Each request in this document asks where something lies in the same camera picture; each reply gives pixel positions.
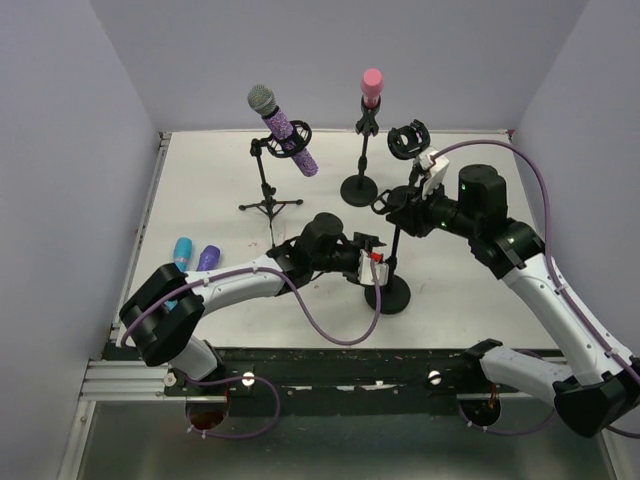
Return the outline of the plain purple microphone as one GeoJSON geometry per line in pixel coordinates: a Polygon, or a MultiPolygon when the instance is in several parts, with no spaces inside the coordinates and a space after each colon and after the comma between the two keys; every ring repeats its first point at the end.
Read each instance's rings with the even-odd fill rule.
{"type": "Polygon", "coordinates": [[[207,245],[200,253],[197,271],[210,271],[214,270],[220,261],[221,251],[214,245],[207,245]]]}

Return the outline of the black round-base clip stand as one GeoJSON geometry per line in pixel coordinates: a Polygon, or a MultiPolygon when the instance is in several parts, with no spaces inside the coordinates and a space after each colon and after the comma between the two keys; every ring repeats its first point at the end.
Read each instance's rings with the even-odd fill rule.
{"type": "Polygon", "coordinates": [[[343,201],[353,207],[369,206],[378,195],[376,182],[366,175],[368,167],[368,146],[371,137],[379,133],[377,115],[380,109],[380,96],[369,98],[361,96],[361,118],[356,122],[355,131],[362,136],[361,153],[358,158],[357,173],[347,177],[341,184],[340,195],[343,201]]]}

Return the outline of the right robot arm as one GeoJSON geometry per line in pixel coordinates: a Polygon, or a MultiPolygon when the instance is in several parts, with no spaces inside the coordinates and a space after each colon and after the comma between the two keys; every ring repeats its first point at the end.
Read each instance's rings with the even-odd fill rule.
{"type": "Polygon", "coordinates": [[[460,379],[480,392],[510,386],[551,405],[574,433],[590,438],[639,403],[639,360],[595,319],[581,322],[579,300],[554,282],[545,244],[526,223],[509,217],[507,185],[488,165],[458,174],[458,197],[445,189],[399,186],[389,191],[386,220],[422,238],[434,229],[467,240],[474,258],[511,289],[560,348],[565,365],[519,353],[496,340],[466,350],[460,379]]]}

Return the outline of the teal microphone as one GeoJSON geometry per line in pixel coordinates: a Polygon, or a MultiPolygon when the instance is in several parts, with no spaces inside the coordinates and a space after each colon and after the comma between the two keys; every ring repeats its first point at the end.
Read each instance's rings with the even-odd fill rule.
{"type": "Polygon", "coordinates": [[[173,250],[173,263],[181,273],[188,269],[192,251],[193,242],[190,238],[180,237],[177,239],[173,250]]]}

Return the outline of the black shock-mount desk stand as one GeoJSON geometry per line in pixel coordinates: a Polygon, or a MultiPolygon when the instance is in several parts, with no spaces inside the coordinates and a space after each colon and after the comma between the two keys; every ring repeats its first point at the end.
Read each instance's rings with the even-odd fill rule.
{"type": "Polygon", "coordinates": [[[408,184],[394,188],[388,197],[393,206],[400,207],[417,195],[428,178],[432,165],[427,154],[431,136],[425,124],[414,119],[408,125],[392,128],[387,134],[387,145],[396,159],[412,163],[408,184]]]}

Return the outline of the pink microphone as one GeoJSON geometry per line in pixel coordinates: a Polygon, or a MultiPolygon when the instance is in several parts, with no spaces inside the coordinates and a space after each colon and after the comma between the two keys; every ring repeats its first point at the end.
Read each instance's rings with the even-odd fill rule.
{"type": "Polygon", "coordinates": [[[360,88],[364,105],[368,109],[375,108],[384,88],[384,77],[376,68],[367,69],[361,79],[360,88]]]}

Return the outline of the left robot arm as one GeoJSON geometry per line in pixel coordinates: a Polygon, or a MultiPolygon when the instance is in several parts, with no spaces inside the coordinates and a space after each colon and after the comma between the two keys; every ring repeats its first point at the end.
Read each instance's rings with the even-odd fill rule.
{"type": "Polygon", "coordinates": [[[389,278],[389,266],[376,251],[381,244],[378,237],[360,232],[347,238],[342,221],[321,212],[298,236],[235,267],[182,272],[173,263],[164,264],[121,307],[125,330],[120,345],[134,345],[147,366],[168,364],[197,393],[212,394],[221,385],[221,361],[195,335],[203,317],[253,299],[297,295],[315,275],[325,273],[373,288],[379,316],[389,278]]]}

